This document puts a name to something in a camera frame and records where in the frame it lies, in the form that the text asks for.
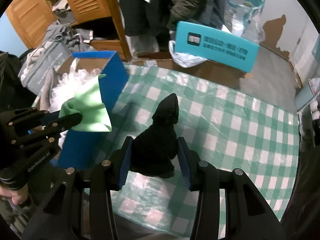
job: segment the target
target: cardboard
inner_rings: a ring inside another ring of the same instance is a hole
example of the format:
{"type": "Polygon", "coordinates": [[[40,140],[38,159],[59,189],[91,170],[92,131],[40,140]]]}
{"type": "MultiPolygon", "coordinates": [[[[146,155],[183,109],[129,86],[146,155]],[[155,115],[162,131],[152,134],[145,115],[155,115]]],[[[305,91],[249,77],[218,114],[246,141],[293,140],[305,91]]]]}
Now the cardboard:
{"type": "Polygon", "coordinates": [[[204,25],[178,22],[175,51],[200,56],[250,72],[259,45],[204,25]]]}
{"type": "MultiPolygon", "coordinates": [[[[183,72],[233,89],[240,89],[240,78],[253,77],[250,73],[211,60],[190,68],[183,68],[172,59],[157,60],[156,62],[158,67],[183,72]]],[[[144,61],[136,61],[133,64],[145,66],[144,61]]]]}
{"type": "MultiPolygon", "coordinates": [[[[57,70],[57,73],[58,74],[69,73],[70,65],[74,59],[75,57],[71,55],[57,70]]],[[[81,58],[77,64],[76,70],[85,69],[88,72],[91,72],[96,68],[103,70],[108,62],[109,62],[108,58],[81,58]]]]}

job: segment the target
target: cardboard box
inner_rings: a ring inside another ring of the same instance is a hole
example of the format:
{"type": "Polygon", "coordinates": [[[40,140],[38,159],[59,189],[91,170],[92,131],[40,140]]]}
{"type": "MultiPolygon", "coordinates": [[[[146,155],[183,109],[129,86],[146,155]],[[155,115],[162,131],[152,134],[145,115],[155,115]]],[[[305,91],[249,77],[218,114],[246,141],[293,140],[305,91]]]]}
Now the cardboard box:
{"type": "Polygon", "coordinates": [[[179,22],[175,51],[200,56],[250,72],[259,45],[204,25],[179,22]]]}
{"type": "MultiPolygon", "coordinates": [[[[101,99],[110,114],[124,85],[128,81],[128,74],[116,51],[93,51],[73,53],[57,71],[69,73],[74,58],[80,58],[77,70],[92,71],[95,68],[106,74],[99,79],[101,99]]],[[[92,156],[97,142],[105,132],[80,132],[69,130],[63,144],[57,166],[60,168],[73,167],[77,170],[87,169],[93,164],[92,156]]]]}
{"type": "MultiPolygon", "coordinates": [[[[145,66],[145,61],[136,61],[133,64],[145,66]]],[[[191,76],[203,78],[211,82],[227,86],[233,89],[240,89],[240,78],[252,78],[251,73],[245,73],[239,69],[207,60],[201,64],[190,68],[183,68],[176,64],[172,59],[157,59],[157,66],[160,68],[183,72],[191,76]]]]}

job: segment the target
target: box logo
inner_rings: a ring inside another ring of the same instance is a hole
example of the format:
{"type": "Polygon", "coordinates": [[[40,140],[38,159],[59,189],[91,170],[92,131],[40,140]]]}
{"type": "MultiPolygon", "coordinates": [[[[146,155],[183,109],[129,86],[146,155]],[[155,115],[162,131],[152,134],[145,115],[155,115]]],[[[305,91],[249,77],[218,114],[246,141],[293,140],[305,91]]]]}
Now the box logo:
{"type": "Polygon", "coordinates": [[[200,46],[201,35],[197,33],[188,33],[188,44],[200,46]]]}

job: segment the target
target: wall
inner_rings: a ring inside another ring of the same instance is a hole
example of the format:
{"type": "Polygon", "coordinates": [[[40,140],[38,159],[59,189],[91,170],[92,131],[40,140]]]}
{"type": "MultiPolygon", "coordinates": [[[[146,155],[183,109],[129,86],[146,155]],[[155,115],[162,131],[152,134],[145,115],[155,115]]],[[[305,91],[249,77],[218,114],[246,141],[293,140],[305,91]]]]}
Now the wall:
{"type": "Polygon", "coordinates": [[[294,53],[290,56],[290,61],[297,70],[303,83],[309,78],[312,78],[319,67],[314,55],[317,38],[318,32],[311,20],[308,19],[300,42],[294,53]]]}
{"type": "Polygon", "coordinates": [[[265,0],[260,25],[264,45],[289,59],[309,17],[297,0],[265,0]]]}
{"type": "Polygon", "coordinates": [[[12,27],[6,13],[0,18],[0,50],[14,54],[17,57],[27,50],[27,47],[12,27]]]}

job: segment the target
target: green checkered tablecloth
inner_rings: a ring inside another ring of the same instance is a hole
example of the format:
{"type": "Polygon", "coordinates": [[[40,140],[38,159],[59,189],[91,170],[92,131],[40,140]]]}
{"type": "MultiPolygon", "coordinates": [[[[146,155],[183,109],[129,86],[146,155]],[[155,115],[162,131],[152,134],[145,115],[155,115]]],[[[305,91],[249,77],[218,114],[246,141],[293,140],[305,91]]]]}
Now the green checkered tablecloth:
{"type": "MultiPolygon", "coordinates": [[[[298,163],[298,118],[233,89],[158,67],[127,65],[130,78],[110,115],[112,132],[100,143],[96,161],[119,149],[152,123],[158,103],[171,93],[179,101],[178,136],[216,168],[241,168],[280,219],[288,204],[298,163]]],[[[129,172],[112,193],[114,212],[141,225],[190,236],[198,192],[188,192],[177,158],[175,176],[149,178],[129,172]]],[[[220,192],[220,237],[225,232],[220,192]]]]}

